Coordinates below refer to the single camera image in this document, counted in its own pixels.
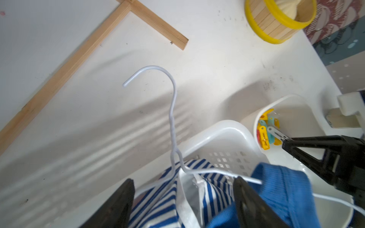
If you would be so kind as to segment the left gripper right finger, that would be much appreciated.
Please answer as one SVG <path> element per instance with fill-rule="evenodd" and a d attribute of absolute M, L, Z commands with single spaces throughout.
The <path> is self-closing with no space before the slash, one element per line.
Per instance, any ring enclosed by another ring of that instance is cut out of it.
<path fill-rule="evenodd" d="M 234 179 L 233 193 L 241 228 L 288 227 L 242 177 Z"/>

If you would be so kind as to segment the blue white striped tank top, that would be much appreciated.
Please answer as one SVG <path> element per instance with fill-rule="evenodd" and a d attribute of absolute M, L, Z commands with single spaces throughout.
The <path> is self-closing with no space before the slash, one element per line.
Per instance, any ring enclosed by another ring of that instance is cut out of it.
<path fill-rule="evenodd" d="M 180 163 L 161 173 L 164 183 L 136 193 L 130 228 L 238 228 L 232 177 L 187 174 Z"/>

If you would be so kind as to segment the red clothespin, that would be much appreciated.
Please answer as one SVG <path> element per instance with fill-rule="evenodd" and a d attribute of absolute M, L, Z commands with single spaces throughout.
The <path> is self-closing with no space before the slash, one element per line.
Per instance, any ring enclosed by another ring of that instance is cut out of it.
<path fill-rule="evenodd" d="M 257 136 L 258 144 L 259 144 L 259 146 L 261 147 L 261 136 L 260 136 L 260 132 L 259 132 L 259 130 L 257 130 L 257 131 L 256 131 L 256 136 Z"/>

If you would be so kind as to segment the grey clothespin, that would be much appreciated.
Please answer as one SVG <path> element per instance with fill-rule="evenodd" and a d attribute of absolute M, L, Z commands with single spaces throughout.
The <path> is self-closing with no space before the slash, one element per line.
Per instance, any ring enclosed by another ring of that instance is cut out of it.
<path fill-rule="evenodd" d="M 281 140 L 282 142 L 292 140 L 290 137 L 285 135 L 283 132 L 281 132 L 274 126 L 268 126 L 267 131 L 268 133 L 272 134 L 275 138 Z"/>

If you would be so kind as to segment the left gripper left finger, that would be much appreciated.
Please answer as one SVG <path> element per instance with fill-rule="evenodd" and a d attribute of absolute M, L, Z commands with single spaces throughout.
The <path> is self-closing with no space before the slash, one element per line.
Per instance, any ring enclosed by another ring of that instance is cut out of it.
<path fill-rule="evenodd" d="M 80 227 L 127 228 L 135 195 L 132 179 L 127 179 Z"/>

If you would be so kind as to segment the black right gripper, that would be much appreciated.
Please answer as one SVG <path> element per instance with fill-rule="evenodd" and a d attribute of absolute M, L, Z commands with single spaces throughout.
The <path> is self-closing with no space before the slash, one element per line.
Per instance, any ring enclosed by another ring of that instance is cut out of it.
<path fill-rule="evenodd" d="M 365 141 L 349 136 L 286 139 L 282 149 L 337 190 L 365 206 Z"/>

